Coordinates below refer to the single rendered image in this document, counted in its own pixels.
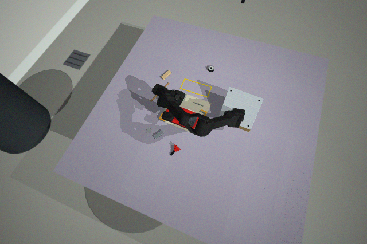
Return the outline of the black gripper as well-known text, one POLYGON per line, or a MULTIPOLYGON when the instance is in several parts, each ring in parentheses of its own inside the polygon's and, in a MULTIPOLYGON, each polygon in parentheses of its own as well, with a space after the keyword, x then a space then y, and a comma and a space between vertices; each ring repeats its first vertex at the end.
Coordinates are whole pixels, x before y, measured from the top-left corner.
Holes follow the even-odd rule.
MULTIPOLYGON (((178 101, 176 102, 178 105, 181 105, 184 97, 185 97, 185 94, 181 91, 178 91, 178 90, 175 90, 176 93, 178 93, 179 95, 181 95, 181 97, 178 99, 178 101)), ((169 121, 169 122, 172 122, 173 119, 174 119, 174 115, 169 111, 169 112, 166 112, 164 111, 163 114, 162 114, 162 119, 166 120, 166 121, 169 121)))

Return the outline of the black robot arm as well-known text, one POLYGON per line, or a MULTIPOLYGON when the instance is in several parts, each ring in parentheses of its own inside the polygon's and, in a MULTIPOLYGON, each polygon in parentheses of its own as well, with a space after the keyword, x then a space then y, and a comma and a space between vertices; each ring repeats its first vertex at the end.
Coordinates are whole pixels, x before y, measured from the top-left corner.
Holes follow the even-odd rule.
POLYGON ((157 106, 167 108, 179 121, 179 124, 185 126, 190 133, 200 137, 207 136, 213 129, 226 125, 229 127, 238 128, 241 122, 244 120, 245 110, 237 108, 225 111, 223 116, 212 119, 199 113, 189 114, 176 103, 181 95, 176 93, 176 91, 168 90, 159 84, 154 86, 152 93, 159 96, 157 100, 157 106), (199 118, 195 129, 188 124, 189 119, 192 117, 199 118))

